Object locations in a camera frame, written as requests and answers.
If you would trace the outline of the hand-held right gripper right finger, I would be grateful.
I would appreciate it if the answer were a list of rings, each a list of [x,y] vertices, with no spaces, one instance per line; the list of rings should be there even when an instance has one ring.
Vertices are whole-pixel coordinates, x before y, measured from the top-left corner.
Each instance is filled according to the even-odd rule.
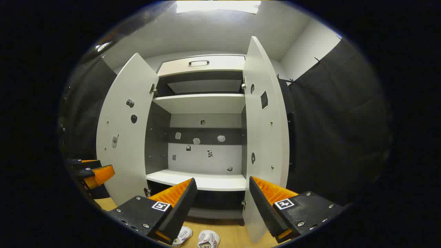
[[[268,231],[279,244],[309,234],[345,209],[312,191],[295,193],[255,176],[249,178],[249,191]]]

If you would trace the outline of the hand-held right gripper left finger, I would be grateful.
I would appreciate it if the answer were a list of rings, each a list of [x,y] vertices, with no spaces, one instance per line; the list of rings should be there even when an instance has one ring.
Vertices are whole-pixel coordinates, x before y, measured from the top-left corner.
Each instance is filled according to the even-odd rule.
[[[134,196],[105,214],[131,232],[171,245],[196,195],[196,180],[190,178],[148,198]]]

